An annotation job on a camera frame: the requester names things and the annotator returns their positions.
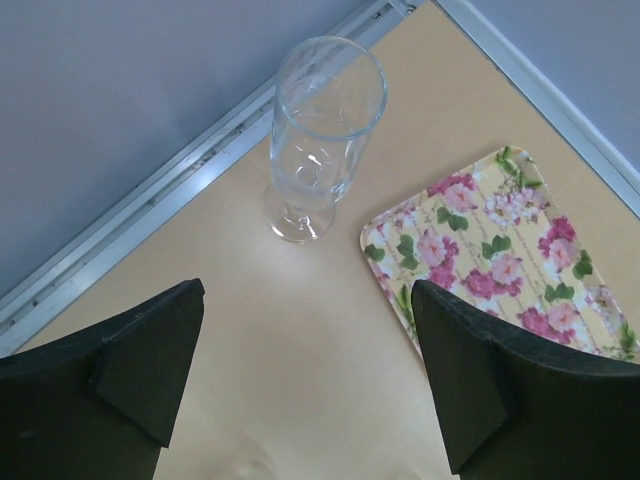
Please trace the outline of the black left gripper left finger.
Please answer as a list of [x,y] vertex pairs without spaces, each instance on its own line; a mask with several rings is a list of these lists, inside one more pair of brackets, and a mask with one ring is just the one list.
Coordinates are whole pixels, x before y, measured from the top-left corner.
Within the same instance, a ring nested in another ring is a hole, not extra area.
[[1,361],[4,479],[151,479],[169,446],[204,317],[183,281]]

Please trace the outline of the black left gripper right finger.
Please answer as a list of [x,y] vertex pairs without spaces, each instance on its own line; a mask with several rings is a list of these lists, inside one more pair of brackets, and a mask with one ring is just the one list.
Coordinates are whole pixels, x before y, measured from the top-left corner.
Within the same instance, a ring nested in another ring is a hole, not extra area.
[[552,342],[428,280],[411,305],[454,475],[638,477],[636,364]]

